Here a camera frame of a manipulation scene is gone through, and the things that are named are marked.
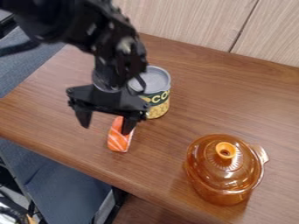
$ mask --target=beige wall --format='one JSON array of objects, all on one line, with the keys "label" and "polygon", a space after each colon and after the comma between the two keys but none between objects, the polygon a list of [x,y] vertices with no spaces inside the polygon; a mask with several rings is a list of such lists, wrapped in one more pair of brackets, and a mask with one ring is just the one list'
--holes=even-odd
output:
[{"label": "beige wall", "polygon": [[114,0],[139,32],[299,66],[299,0]]}]

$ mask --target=yellow can label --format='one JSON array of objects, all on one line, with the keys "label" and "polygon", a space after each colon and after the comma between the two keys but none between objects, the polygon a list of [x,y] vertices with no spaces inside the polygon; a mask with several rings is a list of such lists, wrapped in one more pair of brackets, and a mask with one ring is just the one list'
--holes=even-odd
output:
[{"label": "yellow can label", "polygon": [[163,116],[170,108],[170,90],[156,94],[145,94],[141,97],[151,106],[148,119]]}]

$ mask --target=metal can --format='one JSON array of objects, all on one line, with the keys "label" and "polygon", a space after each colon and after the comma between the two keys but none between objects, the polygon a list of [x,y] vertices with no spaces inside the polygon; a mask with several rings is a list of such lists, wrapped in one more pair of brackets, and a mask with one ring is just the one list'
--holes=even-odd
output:
[{"label": "metal can", "polygon": [[[146,83],[142,97],[150,105],[148,119],[158,118],[167,113],[170,108],[170,74],[158,66],[147,66],[146,73],[140,74]],[[142,90],[136,79],[129,81],[129,87],[135,91]]]}]

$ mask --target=orange container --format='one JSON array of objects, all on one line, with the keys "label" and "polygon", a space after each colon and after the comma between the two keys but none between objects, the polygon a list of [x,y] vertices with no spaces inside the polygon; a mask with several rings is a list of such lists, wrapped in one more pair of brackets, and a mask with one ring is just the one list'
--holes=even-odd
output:
[{"label": "orange container", "polygon": [[261,182],[266,152],[228,135],[204,136],[193,142],[184,168],[198,194],[221,206],[247,200]]}]

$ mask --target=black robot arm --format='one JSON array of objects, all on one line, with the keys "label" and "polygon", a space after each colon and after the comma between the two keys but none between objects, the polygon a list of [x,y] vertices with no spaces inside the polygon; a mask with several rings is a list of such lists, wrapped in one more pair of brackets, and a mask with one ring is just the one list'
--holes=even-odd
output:
[{"label": "black robot arm", "polygon": [[94,55],[94,84],[67,89],[69,105],[88,128],[93,111],[124,116],[123,134],[146,118],[149,107],[127,87],[146,70],[138,34],[111,0],[0,0],[24,32],[38,42],[65,42]]}]

